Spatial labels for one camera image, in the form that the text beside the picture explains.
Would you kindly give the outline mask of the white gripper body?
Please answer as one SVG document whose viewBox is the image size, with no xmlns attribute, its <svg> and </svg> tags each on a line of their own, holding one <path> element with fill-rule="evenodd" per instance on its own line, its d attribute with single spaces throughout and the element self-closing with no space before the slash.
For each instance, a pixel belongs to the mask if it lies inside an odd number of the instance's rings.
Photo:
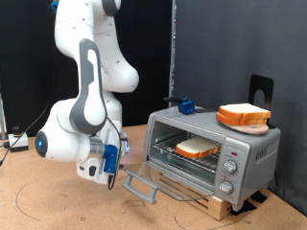
<svg viewBox="0 0 307 230">
<path fill-rule="evenodd" d="M 120 155 L 121 129 L 120 123 L 107 123 L 98 135 L 89 138 L 89 155 L 84 162 L 77 164 L 78 176 L 100 184 L 111 184 Z"/>
</svg>

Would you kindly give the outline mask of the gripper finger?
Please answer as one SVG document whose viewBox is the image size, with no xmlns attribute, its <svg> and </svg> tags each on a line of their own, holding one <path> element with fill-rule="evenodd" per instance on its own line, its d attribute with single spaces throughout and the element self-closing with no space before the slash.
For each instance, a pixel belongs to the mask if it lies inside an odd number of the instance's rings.
<svg viewBox="0 0 307 230">
<path fill-rule="evenodd" d="M 129 151 L 129 138 L 126 132 L 121 133 L 122 150 Z"/>
</svg>

